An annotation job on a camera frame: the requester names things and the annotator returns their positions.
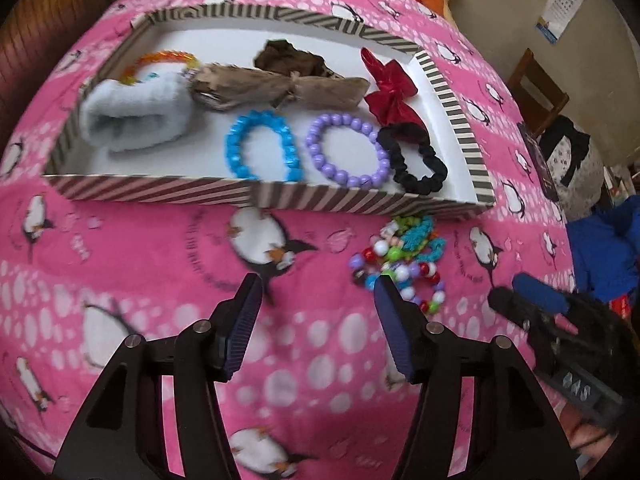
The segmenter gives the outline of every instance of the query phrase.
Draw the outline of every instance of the blue bracelet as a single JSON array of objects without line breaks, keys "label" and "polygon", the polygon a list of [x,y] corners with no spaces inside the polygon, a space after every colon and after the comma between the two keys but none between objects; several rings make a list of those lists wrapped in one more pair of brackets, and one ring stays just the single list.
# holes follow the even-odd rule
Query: blue bracelet
[{"label": "blue bracelet", "polygon": [[300,157],[298,149],[291,133],[291,128],[287,126],[284,117],[275,115],[271,110],[257,112],[251,110],[248,115],[238,117],[238,120],[231,126],[225,139],[226,163],[231,171],[238,178],[248,178],[258,180],[256,174],[251,173],[249,167],[242,163],[240,143],[244,136],[255,126],[268,126],[282,138],[282,149],[284,150],[284,163],[289,168],[287,181],[299,182],[302,180],[302,170],[300,169]]}]

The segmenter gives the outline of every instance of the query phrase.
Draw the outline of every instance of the red bow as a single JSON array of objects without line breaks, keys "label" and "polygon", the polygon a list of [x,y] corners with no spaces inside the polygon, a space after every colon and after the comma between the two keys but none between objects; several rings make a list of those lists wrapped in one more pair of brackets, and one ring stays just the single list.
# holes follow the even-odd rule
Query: red bow
[{"label": "red bow", "polygon": [[395,123],[416,123],[426,129],[420,116],[403,100],[418,93],[411,78],[400,64],[392,59],[386,65],[377,59],[368,48],[360,55],[369,73],[376,80],[378,90],[364,97],[369,110],[381,126]]}]

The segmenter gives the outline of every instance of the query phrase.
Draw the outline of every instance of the wooden chair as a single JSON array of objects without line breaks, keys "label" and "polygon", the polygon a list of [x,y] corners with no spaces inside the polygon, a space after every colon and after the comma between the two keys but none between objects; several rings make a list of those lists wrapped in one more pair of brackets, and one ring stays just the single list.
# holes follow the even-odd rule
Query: wooden chair
[{"label": "wooden chair", "polygon": [[[551,110],[540,104],[540,102],[522,86],[522,79],[524,77],[551,103]],[[532,132],[534,139],[537,139],[546,130],[569,102],[569,96],[549,77],[545,70],[534,59],[533,52],[529,49],[525,51],[516,69],[507,81],[507,88],[511,91],[511,95],[518,104],[522,118]]]}]

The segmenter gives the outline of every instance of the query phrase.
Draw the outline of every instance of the metal screw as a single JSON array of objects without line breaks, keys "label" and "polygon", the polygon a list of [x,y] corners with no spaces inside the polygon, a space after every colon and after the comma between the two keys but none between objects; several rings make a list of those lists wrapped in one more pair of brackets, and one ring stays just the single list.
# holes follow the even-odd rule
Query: metal screw
[{"label": "metal screw", "polygon": [[197,333],[202,334],[204,332],[208,332],[209,330],[211,330],[211,323],[209,322],[208,319],[201,319],[199,321],[196,321],[193,324],[193,329]]},{"label": "metal screw", "polygon": [[435,335],[442,334],[444,332],[444,327],[437,321],[430,321],[427,323],[427,332]]},{"label": "metal screw", "polygon": [[500,348],[504,348],[504,349],[511,348],[511,339],[509,339],[505,335],[499,335],[497,338],[495,338],[495,343]]},{"label": "metal screw", "polygon": [[128,348],[134,348],[138,346],[140,343],[142,343],[142,337],[140,336],[140,334],[131,334],[129,337],[127,337],[124,340],[124,344]]}]

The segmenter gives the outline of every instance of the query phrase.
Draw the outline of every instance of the brown cloth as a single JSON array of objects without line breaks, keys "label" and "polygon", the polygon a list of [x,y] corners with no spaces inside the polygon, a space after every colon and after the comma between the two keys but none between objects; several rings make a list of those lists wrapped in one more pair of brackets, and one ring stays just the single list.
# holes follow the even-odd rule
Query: brown cloth
[{"label": "brown cloth", "polygon": [[268,102],[280,107],[298,101],[307,108],[352,110],[369,89],[361,77],[283,76],[273,72],[210,63],[190,81],[194,98],[218,112],[245,103]]},{"label": "brown cloth", "polygon": [[334,77],[336,74],[324,64],[321,56],[296,49],[287,40],[269,40],[254,59],[254,66],[267,72],[290,76],[298,72],[301,77]]}]

